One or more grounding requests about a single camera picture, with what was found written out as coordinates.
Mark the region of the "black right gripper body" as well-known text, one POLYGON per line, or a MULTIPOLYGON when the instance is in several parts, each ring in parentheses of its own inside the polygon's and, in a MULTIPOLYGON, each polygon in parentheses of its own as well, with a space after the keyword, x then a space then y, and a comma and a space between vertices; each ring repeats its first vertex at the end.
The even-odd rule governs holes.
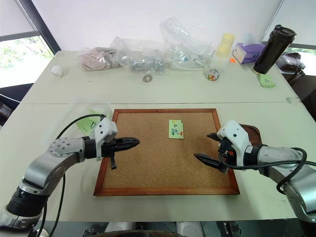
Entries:
POLYGON ((223 138, 218 148, 219 168, 221 172, 227 172, 229 168, 235 166, 235 152, 232 149, 232 143, 223 138))

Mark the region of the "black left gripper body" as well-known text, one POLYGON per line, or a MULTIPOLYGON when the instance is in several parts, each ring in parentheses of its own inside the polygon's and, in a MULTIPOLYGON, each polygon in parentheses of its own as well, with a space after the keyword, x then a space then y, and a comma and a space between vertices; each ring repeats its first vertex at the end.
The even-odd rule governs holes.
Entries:
POLYGON ((122 151, 123 149, 123 139, 117 138, 109 143, 104 143, 101 146, 101 152, 103 157, 109 157, 111 161, 111 169, 114 170, 117 168, 115 161, 115 153, 122 151))

